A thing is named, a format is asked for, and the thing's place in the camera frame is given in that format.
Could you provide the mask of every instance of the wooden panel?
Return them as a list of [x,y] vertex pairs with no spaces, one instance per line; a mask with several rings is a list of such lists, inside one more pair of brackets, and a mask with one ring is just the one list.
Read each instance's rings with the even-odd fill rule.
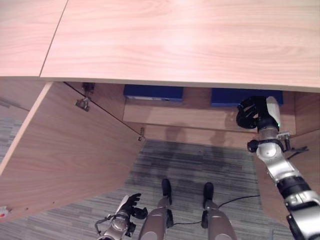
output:
[[122,186],[141,149],[138,134],[96,105],[74,106],[80,95],[49,82],[0,166],[0,206],[35,214]]
[[2,105],[0,101],[0,119],[10,118],[14,120],[24,121],[28,115],[28,111],[12,106],[12,105]]
[[41,76],[320,92],[319,6],[69,0]]
[[0,76],[39,76],[66,3],[0,1]]
[[[83,93],[82,82],[68,82],[67,84],[78,90],[80,93]],[[96,83],[92,101],[112,114],[115,118],[123,121],[126,104],[124,87],[124,84]],[[125,124],[138,133],[140,133],[140,130],[143,127],[142,124],[135,122],[125,122]]]
[[[291,145],[295,148],[308,146],[309,151],[294,156],[291,162],[301,172],[312,190],[320,193],[320,130],[293,137]],[[255,159],[256,174],[260,186],[261,202],[264,212],[285,224],[288,211],[278,189],[267,174],[265,165]]]
[[[134,123],[177,126],[199,129],[254,132],[236,123],[236,107],[210,107],[210,88],[185,87],[183,102],[164,102],[128,99],[123,120]],[[294,96],[284,92],[281,112],[281,131],[296,133]]]
[[146,139],[160,141],[247,149],[247,143],[254,139],[256,134],[178,126],[146,125],[144,136]]
[[296,134],[306,134],[320,129],[320,94],[295,93]]
[[0,102],[30,110],[45,84],[35,80],[0,80]]

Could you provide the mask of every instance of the wooden cabinet door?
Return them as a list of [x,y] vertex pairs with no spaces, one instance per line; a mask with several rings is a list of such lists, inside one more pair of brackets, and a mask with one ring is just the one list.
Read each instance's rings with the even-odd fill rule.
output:
[[0,222],[121,187],[143,145],[121,121],[63,82],[48,82],[0,165]]

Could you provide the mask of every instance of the metal hinge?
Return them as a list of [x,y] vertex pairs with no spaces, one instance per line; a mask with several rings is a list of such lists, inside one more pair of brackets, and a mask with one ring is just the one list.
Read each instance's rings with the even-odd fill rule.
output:
[[145,137],[145,128],[142,127],[142,128],[140,128],[140,136],[138,137],[138,141],[141,141],[142,138],[144,138],[144,137]]
[[94,94],[95,83],[94,82],[83,82],[82,83],[82,90],[84,91],[85,98],[77,100],[74,105],[89,112],[89,102],[91,101],[91,97]]

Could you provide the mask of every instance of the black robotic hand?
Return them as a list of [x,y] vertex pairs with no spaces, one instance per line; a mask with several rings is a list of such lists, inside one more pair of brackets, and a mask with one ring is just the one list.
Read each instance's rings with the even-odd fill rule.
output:
[[128,200],[123,204],[120,208],[120,211],[126,211],[129,218],[130,216],[133,216],[137,219],[145,219],[148,215],[147,208],[140,209],[138,207],[134,207],[137,205],[137,202],[140,201],[141,193],[136,193],[131,195]]

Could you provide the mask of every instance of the black cable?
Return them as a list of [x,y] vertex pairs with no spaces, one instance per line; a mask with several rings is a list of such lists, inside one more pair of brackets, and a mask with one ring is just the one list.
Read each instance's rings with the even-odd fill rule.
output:
[[177,223],[174,223],[174,225],[191,225],[191,224],[199,224],[201,223],[201,221],[196,221],[196,222],[177,222]]
[[218,206],[218,209],[221,208],[223,205],[228,204],[228,203],[231,203],[231,202],[234,202],[234,201],[236,201],[236,200],[247,199],[247,198],[255,198],[255,197],[260,197],[260,195],[252,195],[252,196],[242,196],[242,197],[238,197],[238,198],[235,198],[235,199],[232,199],[232,200],[230,200],[230,201],[226,201],[226,202],[220,204],[220,205]]
[[[220,204],[218,206],[218,209],[221,208],[223,205],[225,204],[228,204],[228,203],[231,203],[231,202],[234,202],[234,201],[237,201],[237,200],[240,200],[240,199],[247,199],[247,198],[256,198],[256,197],[260,197],[260,195],[252,195],[252,196],[242,196],[242,197],[238,197],[238,198],[235,198],[235,199],[232,199],[230,201],[226,201],[222,204]],[[192,225],[192,224],[199,224],[201,223],[202,221],[196,221],[196,222],[177,222],[177,223],[174,223],[174,225]]]

